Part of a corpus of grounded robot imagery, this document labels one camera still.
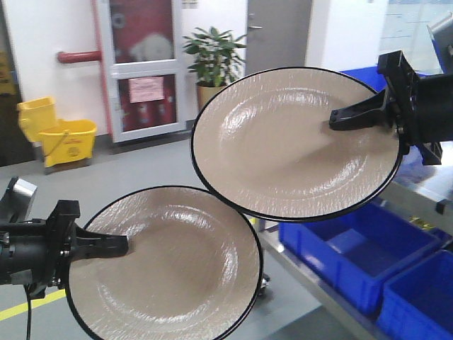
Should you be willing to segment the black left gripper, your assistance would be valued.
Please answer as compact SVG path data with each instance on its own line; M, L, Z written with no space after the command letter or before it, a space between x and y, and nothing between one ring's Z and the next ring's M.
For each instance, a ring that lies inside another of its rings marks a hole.
M46 220L2 222L1 284L22 285L30 297L43 298L48 287L65 288L72 250L75 261L127 254L126 236L76 227L79 217L77 200L59 200Z

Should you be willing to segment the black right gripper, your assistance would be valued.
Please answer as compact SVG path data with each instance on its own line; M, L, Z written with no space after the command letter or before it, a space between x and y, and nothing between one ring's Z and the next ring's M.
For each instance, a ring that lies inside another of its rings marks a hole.
M400 50L379 56L378 73L386 79L387 90L332 110L328 121L330 129L390 127L391 118L386 110L388 98L387 108L396 116L405 143L417 147L423 165L440 165L440 143L452 140L452 75L420 77Z

